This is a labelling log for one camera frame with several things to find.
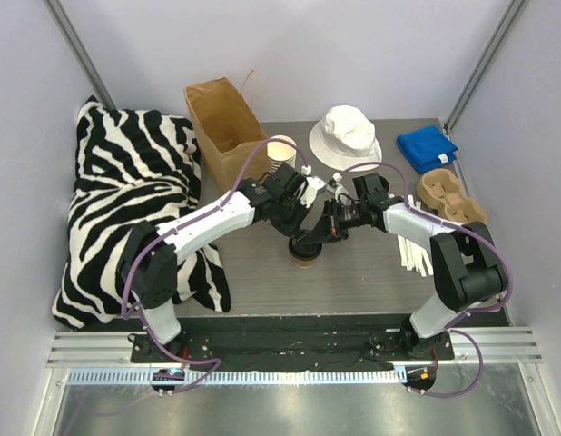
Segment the black plastic cup lid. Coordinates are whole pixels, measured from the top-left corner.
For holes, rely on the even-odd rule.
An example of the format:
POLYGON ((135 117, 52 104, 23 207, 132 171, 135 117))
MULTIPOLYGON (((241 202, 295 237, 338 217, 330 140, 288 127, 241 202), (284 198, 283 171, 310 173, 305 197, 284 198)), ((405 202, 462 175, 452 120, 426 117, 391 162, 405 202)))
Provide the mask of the black plastic cup lid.
POLYGON ((321 243, 308 243, 310 230, 300 230, 289 239, 289 252, 297 260, 313 261, 322 252, 321 243))

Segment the brown paper coffee cup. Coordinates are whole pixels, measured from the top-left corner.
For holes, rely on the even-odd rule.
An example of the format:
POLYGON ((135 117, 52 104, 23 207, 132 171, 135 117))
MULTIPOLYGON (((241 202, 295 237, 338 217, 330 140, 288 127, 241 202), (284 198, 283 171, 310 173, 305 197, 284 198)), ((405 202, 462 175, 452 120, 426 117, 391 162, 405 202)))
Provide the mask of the brown paper coffee cup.
POLYGON ((309 268, 311 267, 316 260, 318 259, 318 255, 314 255, 314 256, 299 256, 299 255, 295 255, 293 257, 294 262, 300 267, 300 268, 309 268))

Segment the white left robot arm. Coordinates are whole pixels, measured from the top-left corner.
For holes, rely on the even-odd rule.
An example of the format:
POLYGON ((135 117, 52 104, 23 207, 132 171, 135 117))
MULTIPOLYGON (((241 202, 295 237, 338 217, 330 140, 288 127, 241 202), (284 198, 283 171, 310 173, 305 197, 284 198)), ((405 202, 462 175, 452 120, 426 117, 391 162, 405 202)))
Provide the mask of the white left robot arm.
POLYGON ((153 353, 163 362, 181 355, 182 326, 172 298, 177 293, 180 265, 224 235, 267 221, 279 233, 294 237, 327 183, 299 173, 287 164, 259 182, 239 181, 223 197, 183 218, 156 226, 141 222, 129 233, 118 263, 124 291, 139 303, 153 353))

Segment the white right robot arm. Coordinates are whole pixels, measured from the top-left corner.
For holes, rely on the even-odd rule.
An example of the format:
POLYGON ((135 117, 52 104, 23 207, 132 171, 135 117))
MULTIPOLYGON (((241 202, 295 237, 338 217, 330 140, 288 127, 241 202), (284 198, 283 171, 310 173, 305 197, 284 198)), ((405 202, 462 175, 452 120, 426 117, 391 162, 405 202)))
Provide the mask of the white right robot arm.
POLYGON ((326 201, 314 228, 297 242, 317 253, 326 243, 346 239, 350 229, 371 226, 427 251, 435 292, 400 326, 399 345, 409 358, 423 357, 468 314, 486 311, 486 301, 511 295, 509 267, 485 224, 454 223, 420 211, 408 199, 390 196, 388 182, 377 173, 356 177, 353 183, 356 198, 344 203, 337 194, 326 201))

